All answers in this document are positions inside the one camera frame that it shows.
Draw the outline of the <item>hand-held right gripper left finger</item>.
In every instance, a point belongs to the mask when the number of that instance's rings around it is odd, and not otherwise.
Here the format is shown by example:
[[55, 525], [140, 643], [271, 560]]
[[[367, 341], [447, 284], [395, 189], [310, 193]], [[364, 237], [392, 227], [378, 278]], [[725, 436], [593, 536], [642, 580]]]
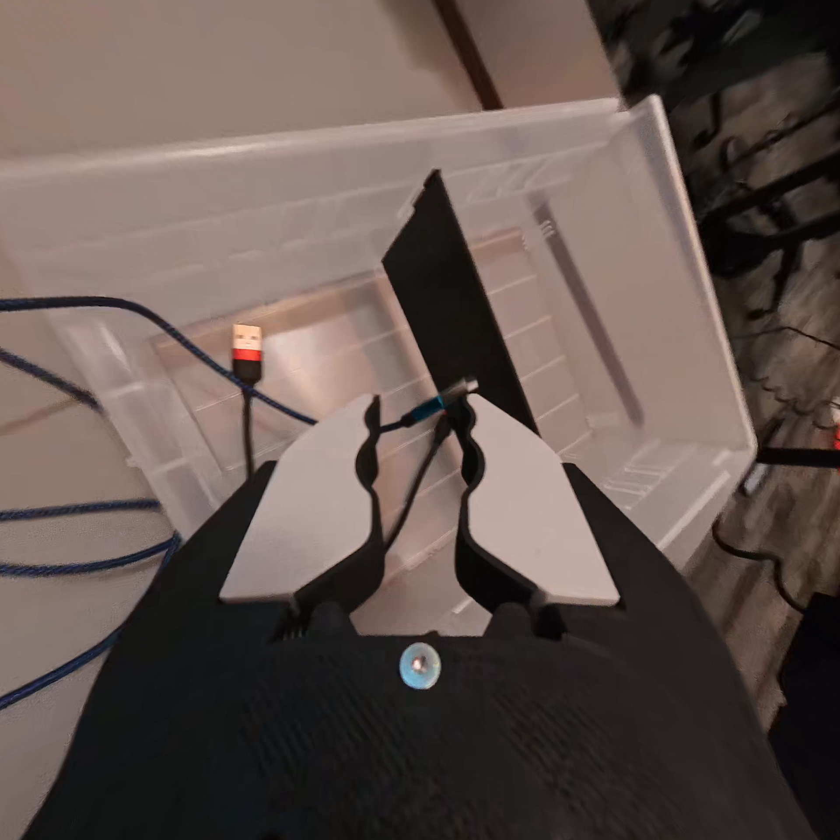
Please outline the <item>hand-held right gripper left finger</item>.
[[362, 606], [385, 572], [374, 489], [381, 400], [363, 394], [301, 434], [276, 462], [227, 578], [225, 603]]

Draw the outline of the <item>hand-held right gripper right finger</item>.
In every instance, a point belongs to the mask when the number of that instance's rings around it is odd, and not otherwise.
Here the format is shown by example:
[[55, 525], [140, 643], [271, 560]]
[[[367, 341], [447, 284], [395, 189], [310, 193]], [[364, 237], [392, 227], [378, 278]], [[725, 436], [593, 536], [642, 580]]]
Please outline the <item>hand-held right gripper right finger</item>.
[[470, 393], [455, 431], [465, 482], [455, 573], [488, 614], [505, 604], [615, 607], [621, 596], [564, 462], [529, 427]]

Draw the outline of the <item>clear plastic bin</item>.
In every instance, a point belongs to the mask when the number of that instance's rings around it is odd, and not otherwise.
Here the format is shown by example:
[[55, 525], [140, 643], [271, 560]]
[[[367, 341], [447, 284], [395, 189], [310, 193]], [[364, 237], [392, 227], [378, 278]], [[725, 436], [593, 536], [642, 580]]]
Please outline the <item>clear plastic bin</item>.
[[435, 392], [382, 266], [439, 171], [539, 433], [679, 570], [754, 435], [663, 107], [615, 99], [2, 167], [32, 297], [135, 301], [321, 418]]

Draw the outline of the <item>black bin divider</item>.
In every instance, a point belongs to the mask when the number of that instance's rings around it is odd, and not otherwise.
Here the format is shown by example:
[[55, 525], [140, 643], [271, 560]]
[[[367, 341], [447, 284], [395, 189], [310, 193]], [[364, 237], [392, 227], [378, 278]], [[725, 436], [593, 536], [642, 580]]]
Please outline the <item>black bin divider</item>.
[[382, 430], [411, 427], [444, 411], [458, 399], [457, 385], [475, 382], [480, 396], [537, 434], [439, 170], [425, 180], [382, 264], [436, 391]]

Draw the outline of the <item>black office chair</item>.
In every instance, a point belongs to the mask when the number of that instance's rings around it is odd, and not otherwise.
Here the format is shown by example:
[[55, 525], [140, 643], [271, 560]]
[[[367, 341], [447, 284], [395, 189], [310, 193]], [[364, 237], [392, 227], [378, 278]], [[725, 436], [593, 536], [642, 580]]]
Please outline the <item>black office chair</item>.
[[[697, 136], [699, 146], [713, 140], [721, 128], [721, 102], [725, 89], [757, 77], [773, 67], [805, 53], [824, 53], [832, 68], [834, 88], [822, 110], [787, 129], [773, 133], [749, 147], [742, 155], [726, 161], [721, 157], [724, 173], [733, 177], [732, 170], [741, 162], [768, 150], [788, 135], [796, 133], [823, 115], [838, 110], [838, 27], [802, 41], [780, 45], [761, 41], [753, 34], [734, 46], [720, 47], [705, 58], [693, 59], [682, 77], [668, 94], [672, 104], [710, 99], [712, 126]], [[839, 216], [834, 212], [799, 223], [787, 212], [784, 196], [815, 181], [824, 179], [838, 183], [839, 153], [837, 150], [775, 181], [751, 188], [746, 182], [731, 182], [741, 192], [726, 203], [709, 209], [701, 216], [699, 231], [712, 274], [733, 279], [757, 268], [773, 253], [780, 252], [780, 266], [773, 276], [773, 295], [767, 308], [749, 313], [750, 320], [759, 320], [776, 313], [781, 304], [787, 282], [796, 267], [805, 243], [830, 238], [838, 233]]]

